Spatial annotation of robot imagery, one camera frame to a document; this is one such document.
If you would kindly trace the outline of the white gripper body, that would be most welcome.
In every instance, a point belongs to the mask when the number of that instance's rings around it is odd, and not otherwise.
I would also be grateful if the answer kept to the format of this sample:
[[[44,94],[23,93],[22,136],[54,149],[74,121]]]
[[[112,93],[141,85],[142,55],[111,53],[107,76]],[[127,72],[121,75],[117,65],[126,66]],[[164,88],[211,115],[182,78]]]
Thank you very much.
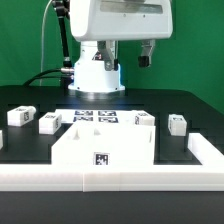
[[[70,0],[70,27],[77,41],[169,38],[170,0]]]

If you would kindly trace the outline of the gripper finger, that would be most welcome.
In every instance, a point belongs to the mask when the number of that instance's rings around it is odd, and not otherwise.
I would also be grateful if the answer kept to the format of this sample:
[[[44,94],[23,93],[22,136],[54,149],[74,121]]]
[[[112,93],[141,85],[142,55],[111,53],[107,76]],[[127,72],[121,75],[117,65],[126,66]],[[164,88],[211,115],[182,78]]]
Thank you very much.
[[[106,71],[118,70],[117,42],[116,41],[98,41],[97,48],[104,61]]]
[[[138,64],[141,68],[150,67],[152,63],[152,54],[155,49],[154,40],[143,40],[141,43],[142,52],[138,57]]]

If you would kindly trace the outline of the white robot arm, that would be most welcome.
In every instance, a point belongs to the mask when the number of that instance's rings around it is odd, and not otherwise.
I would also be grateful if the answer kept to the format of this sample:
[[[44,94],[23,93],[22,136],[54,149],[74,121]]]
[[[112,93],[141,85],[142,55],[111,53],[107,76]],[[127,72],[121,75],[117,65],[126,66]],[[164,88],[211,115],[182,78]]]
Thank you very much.
[[[87,99],[122,94],[118,43],[139,40],[138,64],[148,67],[155,41],[172,34],[171,0],[70,0],[70,28],[81,43],[70,92]]]

